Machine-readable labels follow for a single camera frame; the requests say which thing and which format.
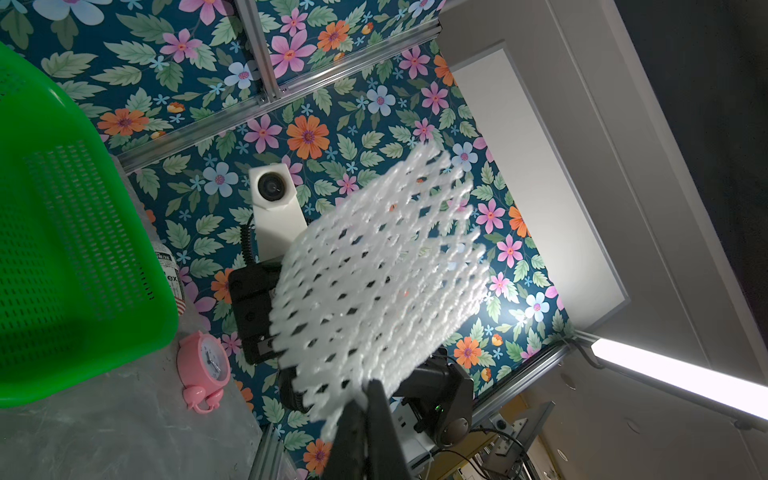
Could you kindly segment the striped drink can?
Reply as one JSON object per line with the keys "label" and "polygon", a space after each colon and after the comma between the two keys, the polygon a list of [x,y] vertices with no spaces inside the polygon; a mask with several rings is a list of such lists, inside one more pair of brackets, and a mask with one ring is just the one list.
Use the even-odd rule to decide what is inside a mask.
{"label": "striped drink can", "polygon": [[175,298],[178,315],[183,316],[186,310],[186,302],[179,278],[179,267],[171,251],[162,242],[152,241],[152,246]]}

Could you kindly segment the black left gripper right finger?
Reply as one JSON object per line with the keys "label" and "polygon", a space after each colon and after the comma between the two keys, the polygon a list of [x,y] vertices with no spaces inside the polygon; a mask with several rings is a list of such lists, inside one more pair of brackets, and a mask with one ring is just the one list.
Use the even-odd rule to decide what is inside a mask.
{"label": "black left gripper right finger", "polygon": [[410,479],[410,470],[397,437],[383,384],[379,380],[371,380],[367,385],[366,396],[366,478]]}

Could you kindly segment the ceiling light tube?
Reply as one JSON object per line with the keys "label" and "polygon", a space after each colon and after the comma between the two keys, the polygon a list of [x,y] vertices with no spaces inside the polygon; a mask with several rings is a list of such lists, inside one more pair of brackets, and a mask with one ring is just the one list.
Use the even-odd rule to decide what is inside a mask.
{"label": "ceiling light tube", "polygon": [[598,338],[593,354],[642,379],[651,379],[675,390],[705,399],[742,418],[767,422],[767,387],[671,357]]}

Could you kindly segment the bright green plastic basket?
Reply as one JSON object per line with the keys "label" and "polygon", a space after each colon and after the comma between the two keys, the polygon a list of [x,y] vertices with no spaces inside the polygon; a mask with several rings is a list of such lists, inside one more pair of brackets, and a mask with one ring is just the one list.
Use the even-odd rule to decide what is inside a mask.
{"label": "bright green plastic basket", "polygon": [[97,130],[1,51],[1,404],[33,403],[167,346],[174,295]]}

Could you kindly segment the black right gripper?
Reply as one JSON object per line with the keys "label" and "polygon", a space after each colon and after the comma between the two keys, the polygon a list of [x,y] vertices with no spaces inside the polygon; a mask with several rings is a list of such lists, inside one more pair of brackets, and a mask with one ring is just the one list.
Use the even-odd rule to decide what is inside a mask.
{"label": "black right gripper", "polygon": [[281,273],[279,260],[269,260],[234,270],[229,292],[245,360],[257,365],[277,357],[272,346],[269,314]]}

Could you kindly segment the white foam net sleeve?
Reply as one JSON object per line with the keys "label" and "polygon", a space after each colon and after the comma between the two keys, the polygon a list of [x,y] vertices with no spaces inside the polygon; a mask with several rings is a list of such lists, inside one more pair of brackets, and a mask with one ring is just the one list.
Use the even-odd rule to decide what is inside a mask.
{"label": "white foam net sleeve", "polygon": [[291,244],[269,314],[279,366],[326,441],[372,380],[392,396],[483,302],[471,185],[450,155],[414,148]]}

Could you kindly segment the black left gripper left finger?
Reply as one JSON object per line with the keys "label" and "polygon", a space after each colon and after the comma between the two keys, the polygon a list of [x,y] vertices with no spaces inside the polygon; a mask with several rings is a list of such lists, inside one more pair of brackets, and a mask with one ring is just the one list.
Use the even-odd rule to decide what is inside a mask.
{"label": "black left gripper left finger", "polygon": [[323,480],[362,480],[367,469],[365,412],[357,402],[348,403],[341,415]]}

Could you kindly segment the pink alarm clock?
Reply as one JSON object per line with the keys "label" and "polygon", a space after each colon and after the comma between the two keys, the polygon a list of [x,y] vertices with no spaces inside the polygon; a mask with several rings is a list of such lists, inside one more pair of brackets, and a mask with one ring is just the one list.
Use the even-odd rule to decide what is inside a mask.
{"label": "pink alarm clock", "polygon": [[231,378],[228,355],[220,340],[196,331],[179,342],[176,366],[188,410],[205,415],[220,407]]}

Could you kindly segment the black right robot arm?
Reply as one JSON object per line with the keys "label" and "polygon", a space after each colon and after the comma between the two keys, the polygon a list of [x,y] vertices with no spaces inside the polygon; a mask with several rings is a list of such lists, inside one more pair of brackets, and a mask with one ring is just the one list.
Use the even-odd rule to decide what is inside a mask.
{"label": "black right robot arm", "polygon": [[[280,273],[275,261],[247,265],[231,272],[229,291],[247,363],[278,358],[269,333],[269,312]],[[440,347],[395,391],[413,410],[414,430],[441,448],[461,442],[471,429],[473,381]]]}

